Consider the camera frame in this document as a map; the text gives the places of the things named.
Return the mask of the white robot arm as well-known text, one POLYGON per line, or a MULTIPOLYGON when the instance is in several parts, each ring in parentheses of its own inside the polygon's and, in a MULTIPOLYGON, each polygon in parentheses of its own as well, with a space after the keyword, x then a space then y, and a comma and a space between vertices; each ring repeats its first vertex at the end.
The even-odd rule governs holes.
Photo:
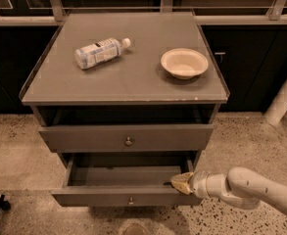
POLYGON ((232 207, 252 210, 263 201, 287 216, 287 186, 269 180, 245 167, 234 167, 227 174, 207 171, 175 175, 174 189, 200 199, 219 198, 232 207))

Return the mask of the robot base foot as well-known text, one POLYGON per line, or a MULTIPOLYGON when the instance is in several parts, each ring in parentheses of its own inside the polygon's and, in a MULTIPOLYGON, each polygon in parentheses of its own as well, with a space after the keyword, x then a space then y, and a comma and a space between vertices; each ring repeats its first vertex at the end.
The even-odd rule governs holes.
POLYGON ((140 223, 134 222, 124 228, 122 235, 148 235, 148 231, 140 223))

